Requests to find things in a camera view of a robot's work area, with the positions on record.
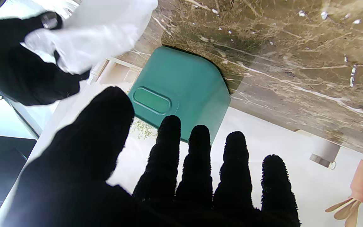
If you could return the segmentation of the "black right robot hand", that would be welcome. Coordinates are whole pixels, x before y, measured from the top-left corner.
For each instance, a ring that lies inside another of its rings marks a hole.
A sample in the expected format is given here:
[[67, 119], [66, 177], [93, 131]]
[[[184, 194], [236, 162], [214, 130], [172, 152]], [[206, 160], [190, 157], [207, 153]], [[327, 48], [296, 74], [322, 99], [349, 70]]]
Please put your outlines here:
[[42, 28], [59, 30], [62, 18], [46, 11], [27, 19], [0, 19], [0, 92], [25, 106], [50, 105], [73, 96], [90, 75], [66, 73], [22, 46], [30, 32]]

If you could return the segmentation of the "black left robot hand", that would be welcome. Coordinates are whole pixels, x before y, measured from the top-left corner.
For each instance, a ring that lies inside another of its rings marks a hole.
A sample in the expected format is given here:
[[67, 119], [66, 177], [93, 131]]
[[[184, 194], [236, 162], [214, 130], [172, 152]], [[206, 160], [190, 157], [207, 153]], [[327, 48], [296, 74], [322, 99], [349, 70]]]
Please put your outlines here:
[[226, 138], [220, 183], [213, 190], [210, 133], [196, 125], [177, 183], [181, 121], [165, 117], [132, 194], [106, 183], [134, 119], [119, 87], [107, 87], [72, 124], [56, 132], [22, 171], [3, 227], [299, 227], [284, 161], [262, 163], [261, 209], [252, 204], [244, 134]]

